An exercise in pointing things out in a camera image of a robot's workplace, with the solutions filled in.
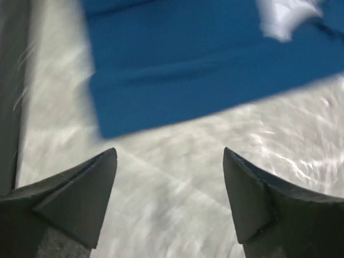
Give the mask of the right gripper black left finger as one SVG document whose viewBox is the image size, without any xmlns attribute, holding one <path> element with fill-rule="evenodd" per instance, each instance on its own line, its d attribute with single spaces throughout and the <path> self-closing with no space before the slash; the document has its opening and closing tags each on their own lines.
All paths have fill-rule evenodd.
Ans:
<svg viewBox="0 0 344 258">
<path fill-rule="evenodd" d="M 89 257 L 117 170 L 114 148 L 1 196 L 1 257 Z"/>
</svg>

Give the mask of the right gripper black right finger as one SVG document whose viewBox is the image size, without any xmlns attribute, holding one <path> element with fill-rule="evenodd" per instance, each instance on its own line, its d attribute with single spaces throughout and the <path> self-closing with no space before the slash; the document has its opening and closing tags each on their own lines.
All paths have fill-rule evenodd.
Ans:
<svg viewBox="0 0 344 258">
<path fill-rule="evenodd" d="M 246 257 L 343 257 L 343 199 L 302 188 L 225 148 L 223 170 Z"/>
</svg>

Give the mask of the blue cartoon print t-shirt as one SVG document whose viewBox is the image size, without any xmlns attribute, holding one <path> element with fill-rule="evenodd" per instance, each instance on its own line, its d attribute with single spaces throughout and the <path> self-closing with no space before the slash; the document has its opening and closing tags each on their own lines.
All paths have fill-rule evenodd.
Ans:
<svg viewBox="0 0 344 258">
<path fill-rule="evenodd" d="M 343 71 L 343 1 L 82 1 L 105 138 Z"/>
</svg>

